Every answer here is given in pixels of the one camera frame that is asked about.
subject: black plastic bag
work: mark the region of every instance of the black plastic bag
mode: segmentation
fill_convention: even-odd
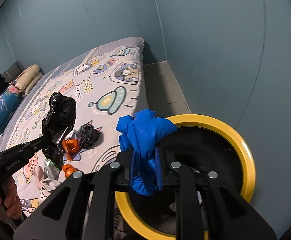
[[[60,170],[63,165],[62,141],[73,130],[76,102],[73,98],[55,92],[49,99],[50,110],[42,121],[42,134],[45,146],[44,156]]]
[[[94,130],[93,125],[89,123],[82,125],[77,133],[80,146],[84,149],[92,149],[93,144],[99,139],[100,134],[98,130]]]

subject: orange object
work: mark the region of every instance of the orange object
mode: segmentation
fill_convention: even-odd
[[[72,161],[71,154],[77,153],[81,150],[77,139],[64,139],[62,141],[62,146],[69,161]]]
[[[72,165],[70,164],[65,164],[63,165],[62,167],[62,170],[64,171],[65,173],[65,177],[68,178],[71,176],[72,173],[74,173],[75,171],[78,171],[77,168],[74,168]]]
[[[62,166],[62,170],[65,172],[68,168],[73,168],[71,164],[65,164]]]
[[[77,168],[68,168],[66,171],[65,171],[65,177],[68,178],[71,176],[72,173],[74,173],[75,171],[78,171]]]

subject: pillow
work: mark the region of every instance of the pillow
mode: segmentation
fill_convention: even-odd
[[[19,90],[15,86],[8,86],[0,96],[0,126],[18,102]]]
[[[17,110],[17,108],[19,107],[21,103],[21,99],[19,99],[17,101],[17,103],[14,105],[14,107],[11,109],[9,115],[5,118],[5,120],[3,121],[3,123],[0,125],[0,134],[3,134],[5,128],[7,127],[7,125],[9,124],[12,116],[14,115],[15,111]]]
[[[16,78],[15,87],[18,88],[20,92],[23,92],[39,71],[40,68],[38,65],[31,65]]]
[[[25,88],[25,90],[23,91],[23,97],[27,96],[29,94],[29,92],[31,91],[31,89],[34,87],[34,85],[40,80],[40,78],[43,76],[42,72],[39,72],[34,78],[33,80],[30,82],[30,84]]]

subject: hand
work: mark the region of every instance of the hand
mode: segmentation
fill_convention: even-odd
[[[7,197],[4,200],[4,205],[7,207],[7,216],[11,217],[12,219],[18,219],[22,215],[22,206],[20,202],[20,198],[17,195],[17,187],[14,183],[14,179],[9,177],[6,181],[7,183]],[[0,215],[0,220],[5,222],[5,218]]]

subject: gray headboard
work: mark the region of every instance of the gray headboard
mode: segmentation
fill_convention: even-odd
[[[24,70],[20,61],[16,61],[11,67],[9,67],[3,74],[6,82],[12,82],[15,78]]]

